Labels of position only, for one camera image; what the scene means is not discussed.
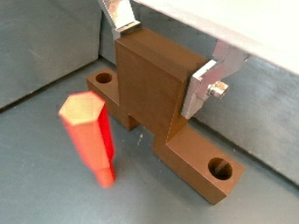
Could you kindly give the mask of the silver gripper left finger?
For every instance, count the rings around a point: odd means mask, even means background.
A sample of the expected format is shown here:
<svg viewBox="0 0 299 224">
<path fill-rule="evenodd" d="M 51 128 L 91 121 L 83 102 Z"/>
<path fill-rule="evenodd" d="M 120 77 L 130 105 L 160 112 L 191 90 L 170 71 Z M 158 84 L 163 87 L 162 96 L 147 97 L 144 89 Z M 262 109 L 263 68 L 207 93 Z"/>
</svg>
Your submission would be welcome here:
<svg viewBox="0 0 299 224">
<path fill-rule="evenodd" d="M 130 0 L 98 0 L 111 25 L 114 39 L 140 28 Z"/>
</svg>

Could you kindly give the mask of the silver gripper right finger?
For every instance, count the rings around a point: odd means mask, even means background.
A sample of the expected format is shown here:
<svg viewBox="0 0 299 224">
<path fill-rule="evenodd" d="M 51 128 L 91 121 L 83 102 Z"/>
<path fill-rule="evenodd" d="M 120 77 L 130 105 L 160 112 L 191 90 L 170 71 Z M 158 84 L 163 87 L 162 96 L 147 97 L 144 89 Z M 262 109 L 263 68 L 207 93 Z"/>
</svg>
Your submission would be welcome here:
<svg viewBox="0 0 299 224">
<path fill-rule="evenodd" d="M 228 85 L 220 80 L 242 68 L 247 59 L 247 53 L 222 40 L 218 41 L 212 58 L 191 76 L 182 106 L 182 116 L 186 119 L 195 115 L 211 96 L 218 99 L 224 96 Z"/>
</svg>

